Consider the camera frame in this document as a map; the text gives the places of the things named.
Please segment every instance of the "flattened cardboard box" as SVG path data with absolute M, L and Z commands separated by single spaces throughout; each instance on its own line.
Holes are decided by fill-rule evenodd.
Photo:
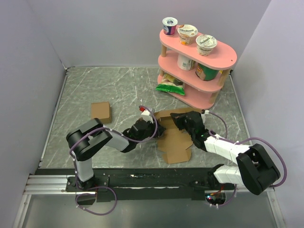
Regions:
M 201 112 L 197 108 L 178 108 L 159 111 L 155 117 L 166 128 L 164 136 L 157 139 L 157 147 L 164 152 L 162 158 L 167 164 L 187 162 L 191 158 L 191 146 L 193 144 L 190 135 L 186 131 L 180 131 L 174 124 L 170 113 L 186 113 L 190 111 Z

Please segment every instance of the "small cardboard piece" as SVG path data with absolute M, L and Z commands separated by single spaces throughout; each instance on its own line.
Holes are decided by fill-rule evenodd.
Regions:
M 112 122 L 110 102 L 98 102 L 91 104 L 91 119 L 98 118 L 103 124 Z

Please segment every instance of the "gray marble countertop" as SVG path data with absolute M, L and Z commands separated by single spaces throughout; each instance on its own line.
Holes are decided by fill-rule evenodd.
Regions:
M 70 130 L 90 120 L 91 103 L 109 101 L 112 123 L 107 126 L 118 131 L 132 126 L 140 117 L 139 105 L 156 111 L 188 107 L 170 94 L 156 91 L 158 67 L 74 67 L 68 69 L 67 80 L 47 143 L 42 168 L 73 168 L 66 135 Z M 224 118 L 228 138 L 247 138 L 242 115 L 232 83 L 227 79 L 214 106 L 210 109 Z M 224 135 L 223 123 L 208 115 L 206 127 Z M 192 146 L 190 161 L 166 164 L 155 140 L 137 145 L 128 153 L 104 147 L 93 157 L 95 168 L 175 168 L 213 167 L 219 163 L 233 165 L 229 160 Z

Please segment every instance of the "green chip bag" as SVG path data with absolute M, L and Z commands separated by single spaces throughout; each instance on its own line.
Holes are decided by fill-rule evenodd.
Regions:
M 185 96 L 184 83 L 167 73 L 164 74 L 163 79 L 156 87 L 156 90 Z

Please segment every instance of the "gray wall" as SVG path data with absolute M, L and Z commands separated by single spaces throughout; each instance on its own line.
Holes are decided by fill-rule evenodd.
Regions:
M 176 17 L 240 56 L 270 0 L 28 0 L 66 67 L 157 65 L 162 19 Z
M 0 227 L 38 166 L 64 68 L 25 0 L 0 1 Z
M 303 11 L 302 0 L 272 0 L 233 75 L 250 135 L 269 141 L 287 164 L 276 193 L 291 228 L 304 224 Z

